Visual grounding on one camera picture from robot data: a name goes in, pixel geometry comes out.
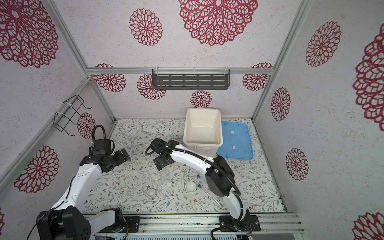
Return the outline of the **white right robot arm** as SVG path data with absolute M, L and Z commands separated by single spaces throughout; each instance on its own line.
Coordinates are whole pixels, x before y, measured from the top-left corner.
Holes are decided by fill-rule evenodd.
M 241 191 L 234 179 L 234 172 L 223 157 L 205 157 L 175 141 L 161 144 L 153 142 L 145 151 L 147 156 L 152 154 L 158 154 L 154 163 L 159 171 L 173 163 L 184 164 L 204 175 L 209 190 L 224 200 L 230 215 L 219 217 L 220 226 L 211 230 L 212 237 L 219 231 L 261 231 L 259 219 L 252 216 L 243 204 Z

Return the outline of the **white plastic storage bin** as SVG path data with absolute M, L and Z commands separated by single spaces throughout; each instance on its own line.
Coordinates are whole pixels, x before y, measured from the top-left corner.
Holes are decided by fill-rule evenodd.
M 214 158 L 224 142 L 220 110 L 189 108 L 186 114 L 183 142 L 189 150 Z

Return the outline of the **large white porcelain bowl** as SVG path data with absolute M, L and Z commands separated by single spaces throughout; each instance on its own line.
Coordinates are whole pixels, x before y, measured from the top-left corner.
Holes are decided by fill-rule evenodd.
M 187 192 L 189 193 L 193 193 L 197 190 L 197 184 L 193 181 L 189 181 L 185 184 L 185 189 L 187 190 Z

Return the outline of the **blue capped test tube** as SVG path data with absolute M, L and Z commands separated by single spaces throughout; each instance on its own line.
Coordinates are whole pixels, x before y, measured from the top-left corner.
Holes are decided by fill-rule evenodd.
M 207 190 L 205 190 L 205 188 L 201 185 L 198 185 L 198 189 L 200 189 L 201 191 L 203 191 L 205 194 L 207 194 L 217 205 L 221 205 L 221 203 L 215 199 L 214 196 L 212 196 Z

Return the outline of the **white pestle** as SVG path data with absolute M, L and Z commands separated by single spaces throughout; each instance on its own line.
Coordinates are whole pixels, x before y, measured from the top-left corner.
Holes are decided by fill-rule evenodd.
M 180 173 L 180 186 L 181 186 L 181 189 L 185 189 L 185 173 L 184 172 L 181 172 Z

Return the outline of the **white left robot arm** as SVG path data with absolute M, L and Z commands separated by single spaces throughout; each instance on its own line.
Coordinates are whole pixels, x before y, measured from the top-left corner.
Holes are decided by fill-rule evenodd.
M 127 222 L 120 208 L 104 210 L 89 218 L 83 215 L 83 210 L 86 198 L 99 176 L 128 160 L 130 157 L 125 149 L 109 156 L 97 151 L 95 155 L 84 157 L 62 197 L 49 211 L 41 212 L 37 217 L 40 239 L 88 240 L 104 229 L 123 231 Z

